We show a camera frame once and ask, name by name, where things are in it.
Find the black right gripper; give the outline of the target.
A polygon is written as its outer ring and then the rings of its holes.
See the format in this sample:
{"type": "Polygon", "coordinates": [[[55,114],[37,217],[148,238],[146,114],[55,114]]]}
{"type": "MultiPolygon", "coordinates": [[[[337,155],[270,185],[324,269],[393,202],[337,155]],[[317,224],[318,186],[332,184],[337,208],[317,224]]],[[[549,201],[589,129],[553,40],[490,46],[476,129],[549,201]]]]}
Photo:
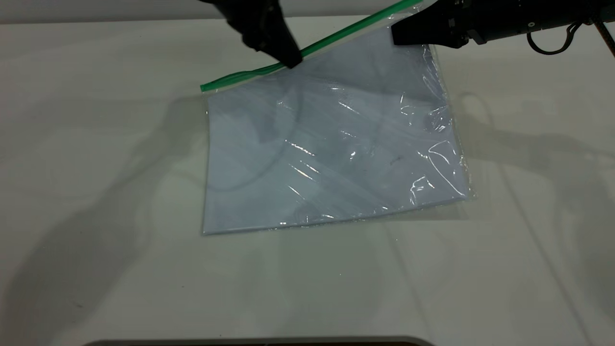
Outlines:
{"type": "Polygon", "coordinates": [[[396,46],[440,45],[458,49],[525,36],[540,27],[542,0],[437,0],[392,26],[396,46]]]}

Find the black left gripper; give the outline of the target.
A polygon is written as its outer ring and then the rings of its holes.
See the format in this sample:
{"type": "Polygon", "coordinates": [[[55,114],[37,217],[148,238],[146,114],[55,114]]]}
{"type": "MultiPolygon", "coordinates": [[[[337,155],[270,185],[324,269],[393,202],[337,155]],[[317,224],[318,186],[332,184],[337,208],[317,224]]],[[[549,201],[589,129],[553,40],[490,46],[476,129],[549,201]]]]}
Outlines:
{"type": "Polygon", "coordinates": [[[203,0],[242,33],[249,48],[263,52],[287,68],[303,61],[301,51],[283,19],[278,0],[203,0]]]}

